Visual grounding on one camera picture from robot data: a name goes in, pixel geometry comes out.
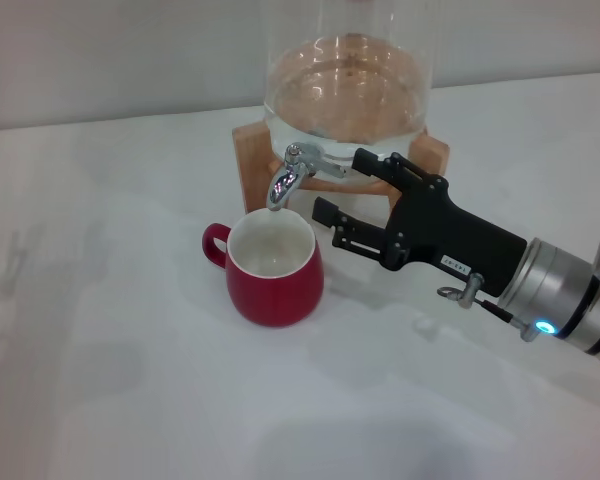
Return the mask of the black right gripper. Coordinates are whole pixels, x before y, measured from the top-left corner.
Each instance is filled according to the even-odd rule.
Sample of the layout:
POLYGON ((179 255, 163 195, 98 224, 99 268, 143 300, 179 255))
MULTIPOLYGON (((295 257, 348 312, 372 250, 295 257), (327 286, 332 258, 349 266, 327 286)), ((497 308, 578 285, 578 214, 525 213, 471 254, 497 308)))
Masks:
POLYGON ((504 292, 525 253, 525 239, 457 207, 448 196, 446 179, 399 153, 382 157, 358 148, 352 169, 400 192, 424 189, 413 190, 396 203, 385 229, 317 197, 312 219, 334 229, 334 247, 377 261, 391 271, 421 262, 459 280, 478 273, 484 278, 483 292, 493 297, 504 292))

